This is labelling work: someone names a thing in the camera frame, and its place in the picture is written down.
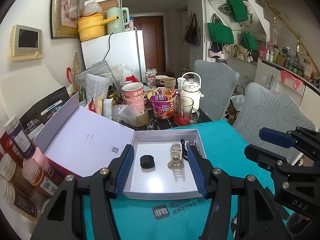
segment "green electric kettle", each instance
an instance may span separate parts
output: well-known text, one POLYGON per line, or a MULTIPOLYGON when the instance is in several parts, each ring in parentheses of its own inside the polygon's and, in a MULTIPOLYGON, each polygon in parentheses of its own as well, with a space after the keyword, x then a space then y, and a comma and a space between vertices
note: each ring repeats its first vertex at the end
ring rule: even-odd
POLYGON ((124 32, 124 26, 129 24, 130 16, 129 9, 127 7, 113 7, 106 11, 107 19, 112 16, 119 16, 119 20, 110 22, 107 24, 107 34, 124 32))

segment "green bag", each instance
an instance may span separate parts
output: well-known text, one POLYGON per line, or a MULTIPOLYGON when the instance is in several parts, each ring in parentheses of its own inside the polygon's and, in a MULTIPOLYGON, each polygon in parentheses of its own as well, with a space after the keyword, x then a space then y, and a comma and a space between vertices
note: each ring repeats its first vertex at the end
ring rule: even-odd
POLYGON ((227 0, 233 9, 233 18, 236 23, 249 20, 247 8, 242 0, 227 0))
POLYGON ((258 50, 258 44, 252 35, 252 33, 243 32, 241 45, 244 46, 248 50, 258 50))
POLYGON ((220 18, 214 14, 212 22, 208 23, 211 41, 215 41, 222 44, 233 44, 235 42, 232 34, 232 30, 223 25, 220 18))

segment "brown front door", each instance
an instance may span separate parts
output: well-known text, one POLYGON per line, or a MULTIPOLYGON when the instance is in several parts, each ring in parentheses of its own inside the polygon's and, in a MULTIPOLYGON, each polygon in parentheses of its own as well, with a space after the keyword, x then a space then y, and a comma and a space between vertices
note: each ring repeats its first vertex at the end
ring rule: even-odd
POLYGON ((146 68, 164 71, 164 35, 162 17, 135 17, 134 26, 142 30, 146 68))

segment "glass cup with red liquid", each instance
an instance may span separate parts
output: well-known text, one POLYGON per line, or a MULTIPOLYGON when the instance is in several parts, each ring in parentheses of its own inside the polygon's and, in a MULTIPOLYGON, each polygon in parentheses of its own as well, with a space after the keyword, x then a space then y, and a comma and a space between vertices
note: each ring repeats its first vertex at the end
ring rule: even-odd
POLYGON ((173 100, 173 120, 178 126, 186 126, 195 123, 200 113, 193 108, 193 100, 188 97, 177 96, 173 100))

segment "beige mug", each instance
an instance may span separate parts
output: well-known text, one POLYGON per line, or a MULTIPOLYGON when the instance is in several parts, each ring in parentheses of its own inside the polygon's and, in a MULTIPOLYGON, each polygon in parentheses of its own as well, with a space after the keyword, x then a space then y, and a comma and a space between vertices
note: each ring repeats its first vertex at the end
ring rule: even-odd
POLYGON ((164 85, 166 88, 174 89, 176 86, 176 79, 175 78, 164 78, 160 80, 160 84, 164 85))

